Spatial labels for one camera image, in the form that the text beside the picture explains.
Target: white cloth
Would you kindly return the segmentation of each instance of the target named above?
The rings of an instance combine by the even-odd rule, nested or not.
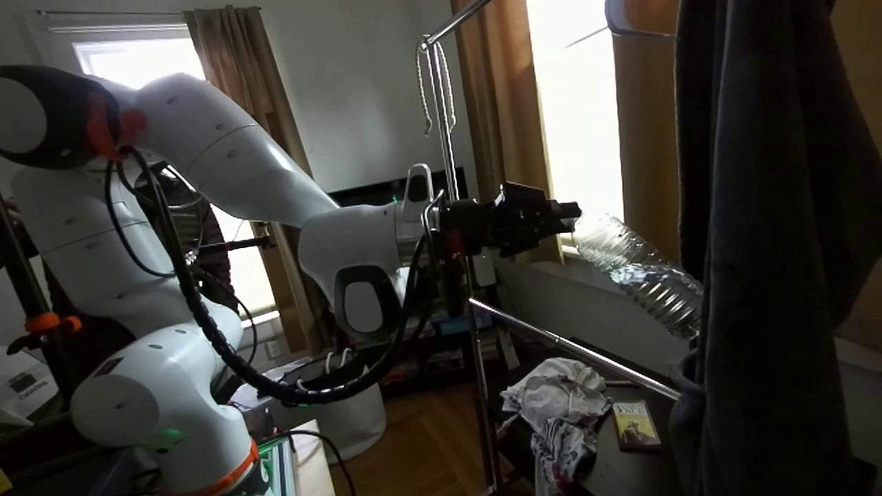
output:
[[[517,414],[532,427],[535,492],[558,492],[593,454],[593,427],[609,411],[603,385],[593,365],[547,359],[502,392],[502,411]]]

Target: cloth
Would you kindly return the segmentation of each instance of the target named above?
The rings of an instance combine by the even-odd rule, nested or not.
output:
[[[502,411],[532,427],[536,459],[535,492],[558,492],[593,459],[594,423],[609,411],[605,381],[582,361],[546,359],[516,385],[502,392]]]
[[[882,168],[830,0],[684,0],[684,268],[706,284],[671,445],[689,496],[862,492],[834,359],[882,254]]]

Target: wooden floor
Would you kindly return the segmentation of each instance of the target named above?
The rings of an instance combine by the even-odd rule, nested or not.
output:
[[[467,383],[389,400],[386,419],[386,434],[346,459],[357,496],[476,496],[484,489]],[[346,496],[338,467],[332,467],[332,483],[335,492]]]

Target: robotic arm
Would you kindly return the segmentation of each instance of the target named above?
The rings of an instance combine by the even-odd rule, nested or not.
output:
[[[149,450],[174,492],[222,492],[254,466],[243,416],[208,393],[222,361],[284,400],[352,392],[284,388],[230,354],[243,337],[236,313],[195,294],[181,255],[168,255],[134,195],[106,170],[133,148],[174,163],[235,217],[299,229],[299,268],[346,334],[375,337],[401,321],[397,206],[335,206],[217,89],[166,76],[134,93],[55,69],[0,65],[0,116],[0,155],[28,164],[13,179],[13,204],[33,246],[80,310],[113,317],[138,337],[80,383],[73,423],[97,444]],[[571,229],[579,208],[510,186],[496,204],[447,204],[437,215],[437,229],[470,254],[476,246],[523,247]],[[152,270],[133,265],[124,240]]]

